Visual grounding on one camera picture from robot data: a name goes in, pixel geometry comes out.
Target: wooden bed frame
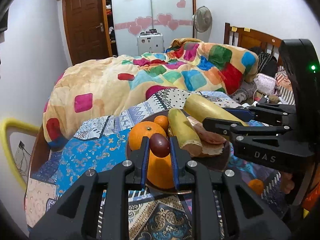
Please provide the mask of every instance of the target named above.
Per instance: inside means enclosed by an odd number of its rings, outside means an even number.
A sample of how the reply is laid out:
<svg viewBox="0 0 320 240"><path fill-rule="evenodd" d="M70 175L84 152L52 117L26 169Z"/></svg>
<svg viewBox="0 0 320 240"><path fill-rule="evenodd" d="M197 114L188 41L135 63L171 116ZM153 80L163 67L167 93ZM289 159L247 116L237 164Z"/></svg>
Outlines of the wooden bed frame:
<svg viewBox="0 0 320 240"><path fill-rule="evenodd" d="M281 39L266 33L248 28L232 27L230 26L230 23L225 23L224 44L235 45L245 49L258 46L264 51L267 51L268 47L272 47L271 54L275 55L276 49L280 47L281 41ZM282 64L280 57L278 57L277 63L278 65ZM44 138L44 129L43 126L41 126L32 150L28 178L30 178L31 174L39 170L39 168L49 159L49 155L50 146Z"/></svg>
<svg viewBox="0 0 320 240"><path fill-rule="evenodd" d="M230 23L225 23L224 27L224 40L223 44L234 45L245 49L253 47L260 47L263 51L268 52L268 48L272 48L270 54L275 55L275 52L279 49L282 40L271 36L266 33L262 33L249 28L239 28L230 26ZM282 65L281 57L277 59L277 65Z"/></svg>

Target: blanket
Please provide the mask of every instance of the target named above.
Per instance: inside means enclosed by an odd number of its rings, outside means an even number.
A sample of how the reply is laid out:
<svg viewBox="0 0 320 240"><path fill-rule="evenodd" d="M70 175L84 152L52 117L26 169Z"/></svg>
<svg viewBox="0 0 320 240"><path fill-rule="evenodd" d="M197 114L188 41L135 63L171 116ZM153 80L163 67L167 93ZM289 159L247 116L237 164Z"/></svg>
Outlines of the blanket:
<svg viewBox="0 0 320 240"><path fill-rule="evenodd" d="M165 53L88 60L68 68L53 88L44 137L63 147L83 121L119 115L167 88L232 94L255 78L258 61L247 49L192 38L175 39Z"/></svg>

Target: door handle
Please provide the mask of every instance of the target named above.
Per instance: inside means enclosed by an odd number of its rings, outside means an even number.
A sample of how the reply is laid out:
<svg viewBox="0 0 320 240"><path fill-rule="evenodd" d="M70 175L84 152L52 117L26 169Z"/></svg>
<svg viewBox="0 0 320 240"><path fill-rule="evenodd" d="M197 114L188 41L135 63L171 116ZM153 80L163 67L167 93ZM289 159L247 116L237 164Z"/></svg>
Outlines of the door handle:
<svg viewBox="0 0 320 240"><path fill-rule="evenodd" d="M101 32L103 33L103 24L102 23L100 23L99 26L96 26L96 28L100 28Z"/></svg>

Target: tangerine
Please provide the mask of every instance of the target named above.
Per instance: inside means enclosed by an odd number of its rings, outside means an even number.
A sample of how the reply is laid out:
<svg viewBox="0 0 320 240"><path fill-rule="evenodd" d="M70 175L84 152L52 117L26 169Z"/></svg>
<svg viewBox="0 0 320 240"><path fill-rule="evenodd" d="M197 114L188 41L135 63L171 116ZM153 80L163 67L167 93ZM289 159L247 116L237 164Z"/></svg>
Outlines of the tangerine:
<svg viewBox="0 0 320 240"><path fill-rule="evenodd" d="M264 189L263 182L260 179L250 180L248 186L259 196L262 194Z"/></svg>
<svg viewBox="0 0 320 240"><path fill-rule="evenodd" d="M155 123L159 124L163 130L167 133L169 128L169 120L168 117L165 115L158 115L154 121Z"/></svg>
<svg viewBox="0 0 320 240"><path fill-rule="evenodd" d="M150 150L147 179L161 189L174 187L170 154L159 158Z"/></svg>
<svg viewBox="0 0 320 240"><path fill-rule="evenodd" d="M155 122L145 121L137 123L129 132L128 142L132 151L140 149L142 138L150 138L154 133L167 136L163 128Z"/></svg>

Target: fruit plate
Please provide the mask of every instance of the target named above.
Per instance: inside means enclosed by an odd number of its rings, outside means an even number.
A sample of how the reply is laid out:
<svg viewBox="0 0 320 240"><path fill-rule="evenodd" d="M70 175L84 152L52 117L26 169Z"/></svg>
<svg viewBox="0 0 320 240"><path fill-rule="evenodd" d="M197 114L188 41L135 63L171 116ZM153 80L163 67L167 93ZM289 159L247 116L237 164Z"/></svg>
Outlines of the fruit plate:
<svg viewBox="0 0 320 240"><path fill-rule="evenodd" d="M141 120L141 122L144 121L150 121L153 122L154 119L158 116L158 115L165 115L168 116L168 111L169 110L164 110L164 111L160 111L158 113L152 114L146 118L144 118L143 120ZM189 114L187 114L184 110L182 110L182 112L185 114L185 116L190 116ZM129 147L129 143L127 142L126 144L126 148L125 148L125 154L127 156L127 159L130 157L130 153L131 153L131 149ZM217 156L213 156L213 157L204 157L204 158L196 158L193 157L192 159L202 163L203 165L205 165L209 170L214 170L214 171L223 171L225 169L225 167L228 164L229 161L229 156L230 156L230 143L228 141L226 141L224 143L224 147L223 147L223 151L222 154L217 155ZM170 189L162 189L162 188L158 188L155 185L153 185L148 179L146 182L146 185L152 189L155 189L159 192L165 193L165 194L177 194L177 193L188 193L189 191L186 192L177 192L177 190L175 188L170 188Z"/></svg>

